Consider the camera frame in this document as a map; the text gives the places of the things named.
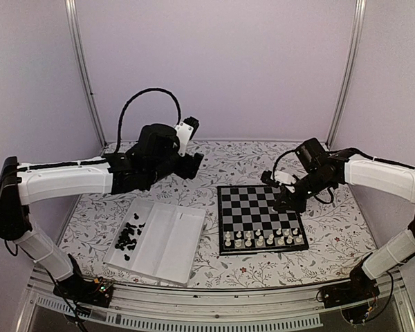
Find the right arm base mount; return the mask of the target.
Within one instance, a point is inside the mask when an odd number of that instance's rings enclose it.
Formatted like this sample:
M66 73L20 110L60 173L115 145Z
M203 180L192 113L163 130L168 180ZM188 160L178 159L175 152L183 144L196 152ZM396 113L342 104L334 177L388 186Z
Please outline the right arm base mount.
M319 289L317 300L325 308L351 305L342 309L343 318L351 324L365 323L376 307L380 294L376 281L366 283L346 281L323 286Z

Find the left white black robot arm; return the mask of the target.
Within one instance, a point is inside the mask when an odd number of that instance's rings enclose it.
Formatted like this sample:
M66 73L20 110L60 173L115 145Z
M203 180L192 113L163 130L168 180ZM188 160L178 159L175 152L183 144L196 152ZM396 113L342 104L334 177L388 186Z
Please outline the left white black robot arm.
M0 239L11 241L41 264L74 300L82 300L98 282L82 276L76 261L30 222L31 203L80 194L125 194L149 191L158 181L177 175L194 179L203 155L186 152L198 129L194 118L175 127L150 124L126 152L114 151L86 160L47 164L5 159L0 174Z

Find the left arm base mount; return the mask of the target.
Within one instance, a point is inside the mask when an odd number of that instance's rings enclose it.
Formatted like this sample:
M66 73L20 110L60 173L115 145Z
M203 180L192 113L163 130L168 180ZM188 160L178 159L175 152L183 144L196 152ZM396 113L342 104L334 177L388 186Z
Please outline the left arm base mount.
M108 308L113 296L113 282L102 277L90 280L73 275L57 282L53 293L74 302Z

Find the white chess king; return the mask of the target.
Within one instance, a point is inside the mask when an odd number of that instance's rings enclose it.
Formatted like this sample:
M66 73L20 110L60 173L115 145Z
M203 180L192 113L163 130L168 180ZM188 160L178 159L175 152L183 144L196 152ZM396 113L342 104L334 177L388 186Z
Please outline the white chess king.
M258 237L258 239L256 240L256 246L259 247L259 248L263 247L264 243L265 243L264 237L262 235L260 235Z

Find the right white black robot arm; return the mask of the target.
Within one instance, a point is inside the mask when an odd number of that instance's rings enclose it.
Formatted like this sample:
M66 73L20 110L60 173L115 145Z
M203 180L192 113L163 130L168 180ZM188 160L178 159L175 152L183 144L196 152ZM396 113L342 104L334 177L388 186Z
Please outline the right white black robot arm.
M317 138L304 141L292 150L306 171L303 178L273 168L262 180L280 193L274 210L303 213L309 198L339 185L367 187L400 197L415 205L415 166L370 156L357 148L327 151ZM389 269L415 255L415 213L406 229L371 253L355 267L344 286L344 296L357 302L375 280Z

